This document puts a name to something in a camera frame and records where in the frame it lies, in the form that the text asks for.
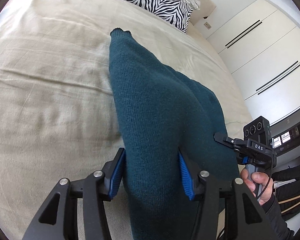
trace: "electrical socket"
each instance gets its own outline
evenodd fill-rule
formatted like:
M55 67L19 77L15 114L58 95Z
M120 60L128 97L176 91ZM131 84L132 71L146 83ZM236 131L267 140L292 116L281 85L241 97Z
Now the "electrical socket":
M211 25L208 22L206 22L204 26L206 26L208 30L211 29Z

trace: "cabinet handle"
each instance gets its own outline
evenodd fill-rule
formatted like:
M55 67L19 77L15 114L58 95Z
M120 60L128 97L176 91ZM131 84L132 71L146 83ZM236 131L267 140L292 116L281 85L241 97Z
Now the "cabinet handle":
M228 42L225 46L227 49L229 49L233 44L235 44L238 40L240 40L242 37L247 35L249 32L251 32L254 28L259 26L262 22L260 20L256 21L253 25L245 29L242 33L240 33L238 36L236 36L234 39L232 39L230 42Z
M277 75L275 78L273 78L272 80L270 80L268 83L264 84L262 87L258 88L256 90L256 92L258 92L259 90L262 89L258 93L258 95L260 95L264 91L268 90L270 87L272 87L273 85L277 84L280 80L282 80L283 78L285 78L286 76L288 76L291 72L295 71L298 67L300 67L300 64L297 65L298 62L299 61L296 61L290 67L288 67L285 71L283 71L282 73L280 73L279 75Z

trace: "black sleeve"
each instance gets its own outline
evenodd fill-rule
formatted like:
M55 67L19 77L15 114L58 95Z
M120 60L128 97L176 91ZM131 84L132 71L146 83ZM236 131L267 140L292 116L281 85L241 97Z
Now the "black sleeve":
M262 208L270 221L271 228L274 230L279 240L293 239L294 231L288 228L287 223L281 217L280 206L274 195L263 204Z

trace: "teal sweater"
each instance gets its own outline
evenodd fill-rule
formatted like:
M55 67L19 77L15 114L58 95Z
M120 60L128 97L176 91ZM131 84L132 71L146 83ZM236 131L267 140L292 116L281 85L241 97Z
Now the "teal sweater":
M114 29L110 81L126 148L123 178L135 240L188 240L197 203L181 184L178 147L219 179L239 176L218 99L200 83L162 64L129 31Z

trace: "bed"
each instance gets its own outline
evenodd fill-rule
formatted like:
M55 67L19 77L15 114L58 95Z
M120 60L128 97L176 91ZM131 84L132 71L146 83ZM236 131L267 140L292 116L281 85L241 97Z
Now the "bed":
M22 238L60 178L82 179L124 146L108 72L116 27L212 90L230 137L242 138L251 121L230 72L192 24L184 34L124 0L11 0L0 14L0 227L8 239ZM126 198L121 187L105 203L114 240L132 239Z

